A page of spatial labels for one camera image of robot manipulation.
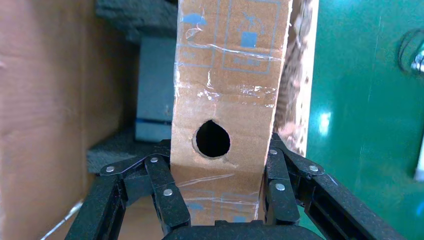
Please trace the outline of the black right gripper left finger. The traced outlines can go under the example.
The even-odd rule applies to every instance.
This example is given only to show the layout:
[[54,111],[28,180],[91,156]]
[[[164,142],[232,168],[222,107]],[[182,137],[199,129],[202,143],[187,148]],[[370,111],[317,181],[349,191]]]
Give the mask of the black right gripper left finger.
[[127,207],[150,196],[164,235],[190,226],[191,216],[170,166],[171,141],[101,168],[65,239],[116,240]]

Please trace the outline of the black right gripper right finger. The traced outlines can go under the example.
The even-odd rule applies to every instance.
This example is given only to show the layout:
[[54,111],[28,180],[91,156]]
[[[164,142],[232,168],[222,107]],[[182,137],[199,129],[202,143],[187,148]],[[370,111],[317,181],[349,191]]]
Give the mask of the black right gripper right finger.
[[321,165],[289,150],[277,133],[263,186],[265,223],[291,228],[288,239],[403,239]]

